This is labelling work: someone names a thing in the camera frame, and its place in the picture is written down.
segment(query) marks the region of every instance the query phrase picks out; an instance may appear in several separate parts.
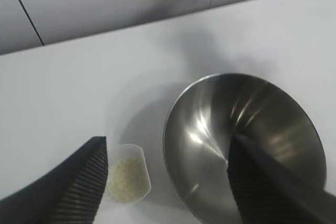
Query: metal surface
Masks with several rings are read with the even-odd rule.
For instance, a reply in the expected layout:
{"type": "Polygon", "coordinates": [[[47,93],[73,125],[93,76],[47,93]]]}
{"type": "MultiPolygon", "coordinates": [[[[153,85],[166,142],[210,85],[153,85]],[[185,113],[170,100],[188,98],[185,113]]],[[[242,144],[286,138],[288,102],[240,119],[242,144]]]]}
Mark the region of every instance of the metal surface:
{"type": "Polygon", "coordinates": [[[243,74],[218,74],[190,85],[167,118],[164,158],[168,173],[192,213],[205,223],[242,223],[227,178],[235,133],[323,188],[326,160],[303,109],[273,84],[243,74]]]}

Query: white table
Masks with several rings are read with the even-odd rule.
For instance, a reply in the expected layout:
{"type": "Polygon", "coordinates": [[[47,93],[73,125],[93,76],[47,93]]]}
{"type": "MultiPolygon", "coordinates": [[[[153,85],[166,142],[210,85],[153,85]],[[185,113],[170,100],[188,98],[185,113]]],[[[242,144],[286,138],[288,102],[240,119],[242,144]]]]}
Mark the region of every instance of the white table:
{"type": "Polygon", "coordinates": [[[336,194],[335,0],[254,0],[0,57],[0,198],[34,181],[94,135],[144,147],[145,201],[95,223],[197,223],[165,171],[162,131],[188,83],[243,72],[287,91],[309,114],[336,194]]]}

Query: ribbed rubber pad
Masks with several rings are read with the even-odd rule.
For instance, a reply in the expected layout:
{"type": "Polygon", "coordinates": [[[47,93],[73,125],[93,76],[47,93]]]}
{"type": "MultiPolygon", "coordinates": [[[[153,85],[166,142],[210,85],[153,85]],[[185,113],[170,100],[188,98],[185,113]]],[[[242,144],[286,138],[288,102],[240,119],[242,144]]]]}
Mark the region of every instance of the ribbed rubber pad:
{"type": "Polygon", "coordinates": [[[106,138],[93,137],[44,177],[0,201],[0,223],[91,224],[107,175],[106,138]]]}
{"type": "Polygon", "coordinates": [[[332,209],[336,211],[333,196],[311,188],[255,144],[248,142],[250,140],[243,138],[232,139],[227,172],[245,223],[336,223],[336,215],[331,212],[332,209]],[[314,206],[319,200],[320,207],[314,206]]]}

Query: clear plastic cup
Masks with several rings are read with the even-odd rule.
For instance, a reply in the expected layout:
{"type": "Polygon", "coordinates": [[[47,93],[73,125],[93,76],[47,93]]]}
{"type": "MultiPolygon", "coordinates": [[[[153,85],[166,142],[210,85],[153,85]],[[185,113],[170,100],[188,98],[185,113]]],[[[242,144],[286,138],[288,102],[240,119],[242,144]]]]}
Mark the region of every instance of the clear plastic cup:
{"type": "Polygon", "coordinates": [[[115,148],[113,148],[112,151],[108,153],[108,164],[109,164],[109,177],[106,185],[106,191],[107,194],[109,195],[112,200],[117,203],[117,204],[122,204],[122,205],[129,205],[129,204],[135,204],[139,201],[141,201],[146,195],[150,192],[151,190],[151,182],[149,179],[148,175],[148,170],[146,166],[146,161],[145,161],[145,156],[143,149],[140,146],[137,146],[135,144],[120,144],[117,145],[115,148]],[[128,202],[120,202],[117,201],[115,198],[113,198],[113,195],[111,193],[111,190],[109,189],[109,181],[113,179],[110,174],[110,169],[114,166],[117,165],[118,162],[121,162],[122,160],[126,159],[132,159],[136,160],[141,164],[141,167],[143,171],[141,172],[141,175],[143,175],[143,181],[144,181],[144,186],[146,187],[146,191],[143,194],[142,197],[135,199],[134,201],[128,201],[128,202]]]}

